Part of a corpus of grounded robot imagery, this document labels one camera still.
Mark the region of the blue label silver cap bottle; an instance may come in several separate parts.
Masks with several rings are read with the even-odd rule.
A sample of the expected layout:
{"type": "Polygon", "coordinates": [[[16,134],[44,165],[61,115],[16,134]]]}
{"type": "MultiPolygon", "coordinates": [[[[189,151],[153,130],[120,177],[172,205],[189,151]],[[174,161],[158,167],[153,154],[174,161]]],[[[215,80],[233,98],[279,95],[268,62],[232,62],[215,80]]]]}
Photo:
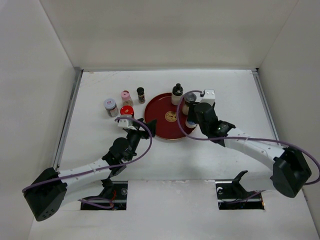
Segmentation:
{"type": "Polygon", "coordinates": [[[197,124],[193,121],[189,121],[188,119],[185,120],[185,126],[189,129],[194,129],[197,127],[197,124]]]}

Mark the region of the black knob salt grinder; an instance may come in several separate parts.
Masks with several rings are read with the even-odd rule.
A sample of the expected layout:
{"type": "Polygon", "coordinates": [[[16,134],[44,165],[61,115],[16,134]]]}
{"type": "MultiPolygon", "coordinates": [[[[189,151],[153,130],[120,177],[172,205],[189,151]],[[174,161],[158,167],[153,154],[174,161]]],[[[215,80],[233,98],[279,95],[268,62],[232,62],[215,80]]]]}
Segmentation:
{"type": "Polygon", "coordinates": [[[172,88],[172,93],[171,93],[171,103],[174,106],[177,106],[181,97],[184,94],[184,89],[181,86],[180,83],[177,83],[173,88],[172,88]]]}

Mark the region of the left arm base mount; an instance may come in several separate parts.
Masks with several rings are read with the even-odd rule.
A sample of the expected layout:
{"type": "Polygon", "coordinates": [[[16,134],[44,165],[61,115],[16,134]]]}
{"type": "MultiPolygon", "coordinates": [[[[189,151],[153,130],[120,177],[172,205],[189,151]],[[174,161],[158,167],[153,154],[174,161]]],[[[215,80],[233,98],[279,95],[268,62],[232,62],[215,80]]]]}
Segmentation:
{"type": "Polygon", "coordinates": [[[127,209],[128,181],[111,181],[106,183],[97,196],[84,198],[80,203],[81,211],[125,211],[127,209]]]}

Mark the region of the clear cap pepper grinder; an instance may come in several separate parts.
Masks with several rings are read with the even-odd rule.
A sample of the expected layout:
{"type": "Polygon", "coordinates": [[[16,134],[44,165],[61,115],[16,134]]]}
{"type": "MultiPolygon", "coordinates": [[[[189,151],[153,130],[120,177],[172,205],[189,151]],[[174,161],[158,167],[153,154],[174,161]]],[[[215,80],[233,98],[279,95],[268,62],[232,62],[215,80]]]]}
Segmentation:
{"type": "Polygon", "coordinates": [[[194,93],[188,93],[184,96],[184,104],[182,107],[182,113],[188,115],[190,106],[195,103],[197,96],[194,93]]]}

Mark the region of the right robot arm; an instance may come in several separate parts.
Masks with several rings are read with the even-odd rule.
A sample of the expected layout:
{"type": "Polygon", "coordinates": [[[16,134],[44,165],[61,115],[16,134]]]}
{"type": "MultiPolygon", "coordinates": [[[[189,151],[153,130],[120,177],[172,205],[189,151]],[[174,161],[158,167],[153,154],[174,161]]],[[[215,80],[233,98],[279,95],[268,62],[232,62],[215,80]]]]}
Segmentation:
{"type": "Polygon", "coordinates": [[[189,107],[188,120],[198,124],[206,139],[224,148],[238,151],[265,165],[269,171],[261,176],[241,171],[227,186],[238,198],[262,190],[276,190],[295,198],[312,172],[301,150],[283,143],[268,144],[266,140],[253,140],[235,125],[218,119],[213,105],[194,103],[189,107]]]}

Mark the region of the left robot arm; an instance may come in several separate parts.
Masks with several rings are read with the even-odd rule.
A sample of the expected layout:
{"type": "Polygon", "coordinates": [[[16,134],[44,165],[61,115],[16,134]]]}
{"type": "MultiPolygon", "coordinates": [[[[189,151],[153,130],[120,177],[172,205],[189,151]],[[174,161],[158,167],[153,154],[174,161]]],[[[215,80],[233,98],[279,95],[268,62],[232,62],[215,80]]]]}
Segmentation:
{"type": "Polygon", "coordinates": [[[70,202],[89,204],[90,200],[105,200],[112,195],[111,179],[140,159],[136,153],[140,141],[152,141],[157,129],[155,119],[145,123],[142,118],[118,117],[116,121],[127,135],[115,139],[106,155],[76,168],[49,167],[22,190],[36,221],[47,220],[70,202]]]}

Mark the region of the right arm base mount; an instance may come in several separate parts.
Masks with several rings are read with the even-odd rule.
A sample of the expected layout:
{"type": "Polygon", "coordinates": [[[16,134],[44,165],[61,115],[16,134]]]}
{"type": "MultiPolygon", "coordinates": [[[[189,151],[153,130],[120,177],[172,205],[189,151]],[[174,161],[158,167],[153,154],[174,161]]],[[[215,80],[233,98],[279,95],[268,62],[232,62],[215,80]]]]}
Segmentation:
{"type": "Polygon", "coordinates": [[[233,179],[215,181],[217,205],[219,210],[264,210],[263,191],[247,191],[240,180],[247,173],[241,171],[233,179]]]}

